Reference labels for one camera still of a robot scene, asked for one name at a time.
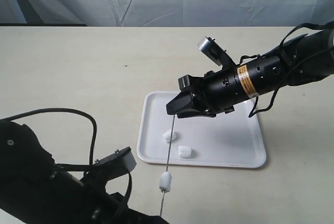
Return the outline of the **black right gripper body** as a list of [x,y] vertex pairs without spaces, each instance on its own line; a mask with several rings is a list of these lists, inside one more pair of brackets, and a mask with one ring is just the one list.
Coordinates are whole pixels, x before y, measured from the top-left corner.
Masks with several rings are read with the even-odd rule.
[[234,71],[209,72],[203,77],[185,75],[179,85],[181,92],[190,92],[193,111],[228,113],[231,107],[249,99]]

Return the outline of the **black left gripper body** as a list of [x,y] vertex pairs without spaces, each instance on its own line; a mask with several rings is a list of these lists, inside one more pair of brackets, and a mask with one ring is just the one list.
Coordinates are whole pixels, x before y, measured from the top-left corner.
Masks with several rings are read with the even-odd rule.
[[130,209],[126,204],[121,208],[125,197],[120,193],[106,194],[100,198],[91,215],[91,223],[167,223],[160,216],[150,216]]

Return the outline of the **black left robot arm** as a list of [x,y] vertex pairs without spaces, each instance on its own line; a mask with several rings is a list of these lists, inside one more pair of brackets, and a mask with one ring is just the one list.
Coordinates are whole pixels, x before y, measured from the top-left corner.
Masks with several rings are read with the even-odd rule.
[[57,164],[26,125],[1,121],[1,209],[24,223],[164,223],[108,193],[108,181],[128,175],[136,161],[129,147],[94,165]]

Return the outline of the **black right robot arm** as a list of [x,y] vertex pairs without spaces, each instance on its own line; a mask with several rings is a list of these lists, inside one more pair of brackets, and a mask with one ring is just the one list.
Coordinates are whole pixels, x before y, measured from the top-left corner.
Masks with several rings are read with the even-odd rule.
[[280,44],[265,54],[241,56],[235,63],[215,39],[204,37],[199,50],[216,65],[218,72],[209,71],[202,77],[185,75],[178,80],[179,94],[166,104],[168,115],[179,119],[216,117],[231,113],[234,106],[249,99],[272,93],[264,109],[253,107],[252,117],[269,111],[280,88],[318,82],[333,75],[333,22],[324,25],[302,23],[289,33],[306,28],[314,34],[283,38]]

